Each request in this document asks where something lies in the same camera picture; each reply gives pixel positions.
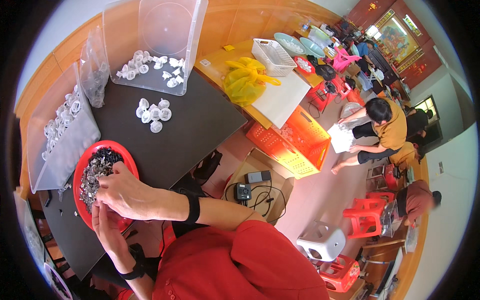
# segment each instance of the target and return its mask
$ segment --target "brown shirt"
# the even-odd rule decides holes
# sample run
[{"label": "brown shirt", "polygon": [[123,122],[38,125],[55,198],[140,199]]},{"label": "brown shirt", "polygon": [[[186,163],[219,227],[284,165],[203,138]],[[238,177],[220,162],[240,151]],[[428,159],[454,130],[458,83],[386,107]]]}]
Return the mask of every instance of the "brown shirt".
[{"label": "brown shirt", "polygon": [[389,158],[392,164],[398,166],[400,171],[403,171],[415,161],[415,147],[412,143],[405,142],[403,147]]},{"label": "brown shirt", "polygon": [[407,216],[410,223],[421,216],[433,202],[432,192],[425,180],[417,180],[407,187]]},{"label": "brown shirt", "polygon": [[383,125],[373,125],[373,130],[380,139],[380,145],[392,150],[400,149],[407,138],[407,118],[402,108],[388,98],[384,100],[390,105],[392,118]]}]

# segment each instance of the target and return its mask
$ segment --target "white plastic stool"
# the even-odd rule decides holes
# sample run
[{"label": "white plastic stool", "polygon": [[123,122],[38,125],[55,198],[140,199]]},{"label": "white plastic stool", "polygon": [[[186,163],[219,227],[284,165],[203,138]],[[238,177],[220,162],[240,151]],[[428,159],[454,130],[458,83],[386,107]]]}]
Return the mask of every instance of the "white plastic stool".
[{"label": "white plastic stool", "polygon": [[311,259],[332,262],[345,247],[345,234],[338,226],[322,221],[313,221],[297,239],[297,245],[303,247]]}]

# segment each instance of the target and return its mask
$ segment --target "yellow shirt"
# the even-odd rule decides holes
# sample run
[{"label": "yellow shirt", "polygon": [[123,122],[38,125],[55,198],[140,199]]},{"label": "yellow shirt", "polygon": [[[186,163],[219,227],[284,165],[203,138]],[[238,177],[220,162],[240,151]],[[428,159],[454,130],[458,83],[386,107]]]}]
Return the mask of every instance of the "yellow shirt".
[{"label": "yellow shirt", "polygon": [[392,164],[398,166],[400,171],[403,171],[415,161],[415,147],[412,143],[405,142],[403,147],[389,158]]},{"label": "yellow shirt", "polygon": [[390,105],[392,118],[383,125],[373,125],[373,130],[380,139],[380,145],[385,148],[397,150],[403,146],[407,138],[407,118],[402,108],[395,102],[388,98],[383,99]]}]

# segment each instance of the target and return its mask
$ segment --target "yellow plastic bag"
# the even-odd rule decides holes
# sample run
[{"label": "yellow plastic bag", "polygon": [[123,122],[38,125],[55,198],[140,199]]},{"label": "yellow plastic bag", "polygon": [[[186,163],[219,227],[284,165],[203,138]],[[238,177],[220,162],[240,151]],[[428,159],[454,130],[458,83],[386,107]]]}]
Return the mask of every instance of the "yellow plastic bag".
[{"label": "yellow plastic bag", "polygon": [[225,76],[223,88],[232,103],[247,106],[258,99],[265,91],[265,83],[281,85],[273,77],[265,75],[265,66],[258,60],[241,57],[239,61],[226,61],[225,64],[237,68]]}]

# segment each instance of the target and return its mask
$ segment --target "blue shirt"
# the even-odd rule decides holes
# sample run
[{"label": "blue shirt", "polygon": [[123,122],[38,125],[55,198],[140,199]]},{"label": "blue shirt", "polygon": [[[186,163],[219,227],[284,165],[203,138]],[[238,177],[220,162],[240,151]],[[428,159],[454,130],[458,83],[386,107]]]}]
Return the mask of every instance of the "blue shirt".
[{"label": "blue shirt", "polygon": [[359,51],[359,55],[363,57],[364,55],[368,55],[368,46],[367,43],[359,43],[357,45],[357,49]]}]

